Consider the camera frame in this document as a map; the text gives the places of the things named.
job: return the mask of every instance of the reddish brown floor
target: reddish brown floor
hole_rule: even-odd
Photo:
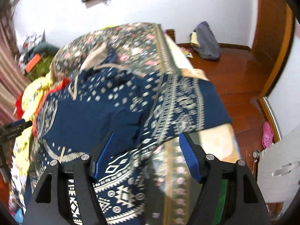
[[[194,68],[204,70],[215,85],[230,117],[243,160],[253,169],[252,152],[261,150],[265,117],[257,102],[270,71],[257,62],[250,52],[224,49],[218,62],[201,59],[193,52]]]

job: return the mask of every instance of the yellow clothing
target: yellow clothing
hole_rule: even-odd
[[[48,73],[45,77],[40,77],[27,86],[22,97],[22,109],[24,111],[22,118],[25,121],[35,120],[35,112],[40,101],[52,85],[53,81],[50,73]],[[21,176],[26,176],[29,169],[29,142],[31,134],[32,127],[29,127],[22,132],[21,136],[16,138],[18,149],[14,154]]]

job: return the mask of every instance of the curtain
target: curtain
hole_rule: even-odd
[[[7,3],[0,10],[0,125],[15,121],[14,103],[30,83],[17,65],[19,55],[11,6]]]

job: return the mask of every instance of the floral fabric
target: floral fabric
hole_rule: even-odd
[[[53,72],[58,77],[72,77],[101,40],[117,51],[117,63],[124,67],[142,73],[159,69],[180,75],[160,25],[153,23],[125,24],[85,34],[58,51],[52,61]]]

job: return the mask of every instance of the gray bag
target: gray bag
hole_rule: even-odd
[[[218,60],[221,54],[220,46],[206,21],[200,23],[194,30],[200,47],[191,43],[192,48],[199,56],[206,60]]]

